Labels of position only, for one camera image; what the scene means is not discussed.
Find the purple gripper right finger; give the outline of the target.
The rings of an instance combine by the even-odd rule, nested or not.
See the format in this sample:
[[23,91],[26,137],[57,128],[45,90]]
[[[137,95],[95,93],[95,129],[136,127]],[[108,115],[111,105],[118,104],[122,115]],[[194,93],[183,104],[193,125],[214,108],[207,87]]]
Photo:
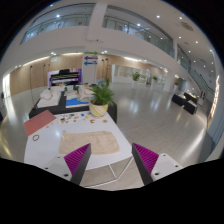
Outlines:
[[159,158],[159,155],[136,143],[132,144],[132,154],[143,184],[148,185],[152,183],[153,179],[151,177],[151,173]]

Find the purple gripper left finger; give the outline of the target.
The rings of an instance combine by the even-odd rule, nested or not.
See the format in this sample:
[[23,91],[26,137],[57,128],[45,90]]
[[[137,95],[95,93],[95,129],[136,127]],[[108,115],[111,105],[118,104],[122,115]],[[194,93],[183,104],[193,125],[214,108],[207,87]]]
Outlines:
[[91,155],[91,145],[86,144],[64,157],[66,165],[68,166],[72,178],[71,182],[79,185],[87,167]]

